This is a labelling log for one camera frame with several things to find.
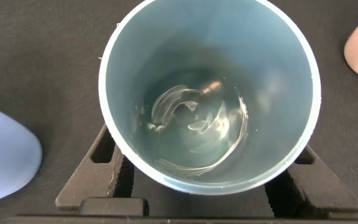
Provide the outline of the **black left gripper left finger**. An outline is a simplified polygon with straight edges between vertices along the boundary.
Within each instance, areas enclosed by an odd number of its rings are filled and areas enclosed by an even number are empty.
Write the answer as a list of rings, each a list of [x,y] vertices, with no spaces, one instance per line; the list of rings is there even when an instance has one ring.
[[[63,211],[78,211],[87,198],[129,198],[134,165],[118,148],[103,125],[85,157],[55,199]]]

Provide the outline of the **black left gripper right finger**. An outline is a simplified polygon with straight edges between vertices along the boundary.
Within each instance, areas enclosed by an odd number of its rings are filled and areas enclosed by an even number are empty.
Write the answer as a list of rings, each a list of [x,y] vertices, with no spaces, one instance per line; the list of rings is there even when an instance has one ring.
[[[347,218],[358,213],[356,195],[309,146],[264,187],[276,218]]]

